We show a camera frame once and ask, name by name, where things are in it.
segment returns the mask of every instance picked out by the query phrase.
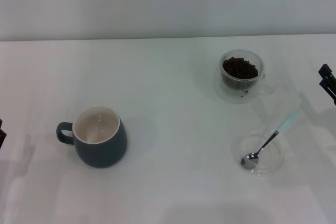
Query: coffee beans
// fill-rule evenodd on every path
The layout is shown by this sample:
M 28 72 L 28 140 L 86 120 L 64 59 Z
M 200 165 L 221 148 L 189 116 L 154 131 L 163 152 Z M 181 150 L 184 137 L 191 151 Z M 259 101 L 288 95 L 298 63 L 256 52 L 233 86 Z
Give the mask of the coffee beans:
M 231 57 L 223 62 L 224 70 L 238 79 L 252 79 L 258 76 L 256 66 L 243 58 Z

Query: spoon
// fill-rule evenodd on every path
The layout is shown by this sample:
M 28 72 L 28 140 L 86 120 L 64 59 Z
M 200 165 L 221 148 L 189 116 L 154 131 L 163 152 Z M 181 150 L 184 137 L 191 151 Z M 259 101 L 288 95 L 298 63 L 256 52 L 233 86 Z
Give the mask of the spoon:
M 259 153 L 269 144 L 279 133 L 283 133 L 292 123 L 294 123 L 301 115 L 301 111 L 298 109 L 293 110 L 288 114 L 285 120 L 280 124 L 278 129 L 273 132 L 272 136 L 262 145 L 262 147 L 254 153 L 245 155 L 240 162 L 240 165 L 246 170 L 252 170 L 259 162 Z

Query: small glass bowl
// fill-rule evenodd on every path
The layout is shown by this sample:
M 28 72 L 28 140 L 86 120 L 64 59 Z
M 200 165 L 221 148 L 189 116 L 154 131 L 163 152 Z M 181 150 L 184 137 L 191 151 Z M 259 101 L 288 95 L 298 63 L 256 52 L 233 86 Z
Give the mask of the small glass bowl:
M 254 169 L 246 170 L 241 166 L 242 158 L 249 153 L 255 153 L 268 140 L 269 135 L 259 132 L 239 137 L 232 142 L 232 155 L 237 165 L 246 172 L 258 175 L 268 176 L 270 173 L 278 169 L 283 161 L 283 151 L 277 139 L 273 139 L 259 153 L 259 162 Z
M 248 60 L 252 65 L 256 66 L 258 70 L 258 76 L 252 79 L 239 79 L 229 75 L 224 67 L 223 63 L 225 60 L 234 58 L 243 58 L 244 60 Z M 249 90 L 257 84 L 261 77 L 264 76 L 264 63 L 262 59 L 250 51 L 245 50 L 232 50 L 225 53 L 220 59 L 220 71 L 222 76 L 222 82 L 232 90 L 242 91 L 243 93 L 248 93 Z

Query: mug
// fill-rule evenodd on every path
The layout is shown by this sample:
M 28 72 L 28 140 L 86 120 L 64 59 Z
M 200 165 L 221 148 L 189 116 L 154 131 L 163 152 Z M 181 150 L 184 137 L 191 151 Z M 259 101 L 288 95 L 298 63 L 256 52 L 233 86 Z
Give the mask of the mug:
M 72 131 L 66 136 L 62 131 Z M 127 149 L 127 136 L 120 117 L 110 108 L 84 110 L 74 123 L 60 123 L 57 138 L 74 145 L 78 156 L 92 167 L 105 168 L 118 162 Z

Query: light blue spoon handle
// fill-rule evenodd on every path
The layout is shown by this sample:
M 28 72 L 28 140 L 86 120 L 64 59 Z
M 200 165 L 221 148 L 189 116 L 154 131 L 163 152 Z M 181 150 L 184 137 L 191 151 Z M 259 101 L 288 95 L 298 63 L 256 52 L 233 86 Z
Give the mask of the light blue spoon handle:
M 278 132 L 283 133 L 285 130 L 297 119 L 299 119 L 301 116 L 301 111 L 299 109 L 295 109 L 292 112 L 289 113 L 289 115 L 285 118 L 285 120 L 280 124 L 278 127 Z

